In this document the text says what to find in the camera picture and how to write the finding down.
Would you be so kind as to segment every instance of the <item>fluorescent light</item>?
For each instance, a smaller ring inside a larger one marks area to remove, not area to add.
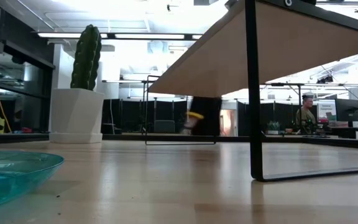
[[[122,76],[123,80],[136,80],[136,81],[147,81],[147,76],[151,75],[148,73],[145,74],[141,74],[141,73],[135,73],[135,74],[125,74]],[[157,77],[149,77],[149,82],[150,81],[156,81],[158,78]]]
[[[118,39],[184,39],[183,34],[116,34]]]
[[[198,40],[201,38],[202,35],[192,35],[191,38],[192,39],[195,39],[195,40]]]
[[[80,38],[81,34],[79,33],[38,33],[39,37],[43,38]],[[107,34],[100,34],[102,38],[107,38]]]
[[[106,83],[142,83],[140,80],[103,80]]]
[[[161,99],[161,100],[185,100],[186,99],[185,97],[163,97],[163,96],[152,97],[152,96],[149,96],[149,99],[154,99],[154,98]],[[127,99],[143,99],[143,97],[128,96]]]
[[[305,86],[339,86],[339,84],[312,84],[312,83],[305,83]]]
[[[182,50],[182,51],[185,51],[185,50],[187,50],[187,47],[184,47],[184,46],[168,46],[168,50]]]

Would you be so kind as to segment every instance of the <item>black metal frame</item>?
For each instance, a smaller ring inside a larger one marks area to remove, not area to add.
[[[213,142],[211,143],[174,143],[174,144],[167,144],[167,143],[160,143],[160,144],[149,144],[147,143],[147,105],[149,102],[149,83],[153,83],[154,81],[150,81],[149,78],[150,77],[154,77],[154,78],[160,78],[159,76],[156,75],[148,75],[147,76],[147,80],[143,81],[143,104],[145,105],[144,108],[144,129],[145,129],[145,139],[144,139],[144,143],[146,146],[193,146],[193,145],[215,145],[216,144],[216,136],[213,136]]]
[[[264,175],[262,155],[262,135],[259,125],[260,120],[260,91],[259,91],[259,56],[257,44],[257,16],[256,0],[245,0],[246,12],[246,37],[247,37],[247,64],[248,64],[248,88],[250,116],[250,166],[252,178],[261,182],[281,180],[304,179],[310,177],[324,177],[331,175],[358,174],[358,167],[351,169],[321,170],[316,172],[301,172],[292,174]],[[307,16],[329,21],[340,26],[358,30],[358,20],[346,16],[327,12],[311,4],[291,0],[291,6],[285,5],[283,0],[259,0],[262,3],[273,4],[288,10],[296,11]]]

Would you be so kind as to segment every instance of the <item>potted cactus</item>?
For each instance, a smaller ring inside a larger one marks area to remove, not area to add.
[[[279,122],[270,121],[267,124],[267,134],[279,134],[279,132],[280,132]]]
[[[93,91],[101,47],[98,28],[88,25],[76,46],[70,89],[52,90],[50,142],[101,142],[104,95]]]

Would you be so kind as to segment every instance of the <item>person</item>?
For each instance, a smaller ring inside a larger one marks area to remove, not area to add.
[[[219,117],[222,98],[195,96],[191,102],[188,119],[183,127],[183,134],[195,136],[219,136],[221,133]]]
[[[314,126],[316,124],[316,118],[310,111],[310,109],[313,107],[313,96],[303,95],[302,99],[303,106],[300,110],[298,109],[298,111],[296,112],[296,124],[301,124],[301,132],[304,131],[307,134],[311,134],[312,130],[310,128],[310,125],[312,124]]]

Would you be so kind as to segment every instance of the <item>cactus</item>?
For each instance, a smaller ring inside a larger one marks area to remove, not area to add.
[[[83,88],[93,91],[98,77],[102,37],[97,27],[88,25],[77,43],[71,88]]]

